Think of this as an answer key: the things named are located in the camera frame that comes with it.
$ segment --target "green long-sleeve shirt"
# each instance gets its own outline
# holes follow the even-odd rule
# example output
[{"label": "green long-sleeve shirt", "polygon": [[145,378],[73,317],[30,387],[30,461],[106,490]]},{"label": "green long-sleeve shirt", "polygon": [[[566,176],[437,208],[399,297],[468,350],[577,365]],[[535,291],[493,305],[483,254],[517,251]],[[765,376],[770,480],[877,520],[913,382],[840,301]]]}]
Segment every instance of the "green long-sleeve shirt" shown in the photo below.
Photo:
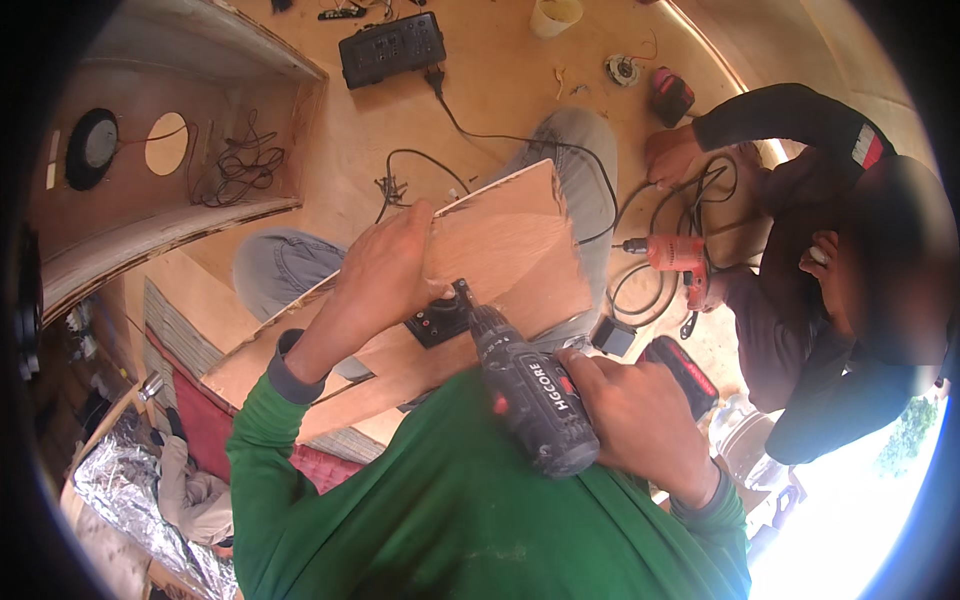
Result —
[{"label": "green long-sleeve shirt", "polygon": [[670,515],[633,478],[533,471],[464,372],[323,496],[287,460],[308,405],[264,375],[235,417],[237,581],[254,598],[743,598],[743,505]]}]

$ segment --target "flag patch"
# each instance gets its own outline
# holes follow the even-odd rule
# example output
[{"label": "flag patch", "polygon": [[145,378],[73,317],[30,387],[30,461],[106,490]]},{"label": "flag patch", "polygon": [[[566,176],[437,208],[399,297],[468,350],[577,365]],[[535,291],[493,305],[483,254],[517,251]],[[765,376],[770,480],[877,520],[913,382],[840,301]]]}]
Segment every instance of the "flag patch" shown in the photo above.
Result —
[{"label": "flag patch", "polygon": [[864,123],[860,128],[860,135],[856,138],[856,144],[853,146],[851,156],[858,165],[864,169],[869,169],[875,162],[880,160],[883,153],[883,143],[879,136],[870,125]]}]

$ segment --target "plastic cup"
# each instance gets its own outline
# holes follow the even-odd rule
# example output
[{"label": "plastic cup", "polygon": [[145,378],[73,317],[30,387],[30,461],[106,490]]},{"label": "plastic cup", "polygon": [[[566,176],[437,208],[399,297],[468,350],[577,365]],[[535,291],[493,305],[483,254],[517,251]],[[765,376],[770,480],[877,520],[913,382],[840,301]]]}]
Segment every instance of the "plastic cup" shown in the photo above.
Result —
[{"label": "plastic cup", "polygon": [[530,31],[540,39],[556,37],[584,15],[580,0],[537,0],[530,15]]}]

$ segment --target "sky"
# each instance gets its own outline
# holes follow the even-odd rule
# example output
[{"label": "sky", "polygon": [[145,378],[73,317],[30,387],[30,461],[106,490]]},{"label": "sky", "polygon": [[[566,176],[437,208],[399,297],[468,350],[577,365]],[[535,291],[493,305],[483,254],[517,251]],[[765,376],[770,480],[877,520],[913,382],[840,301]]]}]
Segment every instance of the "sky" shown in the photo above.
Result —
[{"label": "sky", "polygon": [[795,473],[809,498],[751,568],[751,600],[856,598],[890,553],[913,506],[943,424],[947,402],[901,478],[872,464],[896,422]]}]

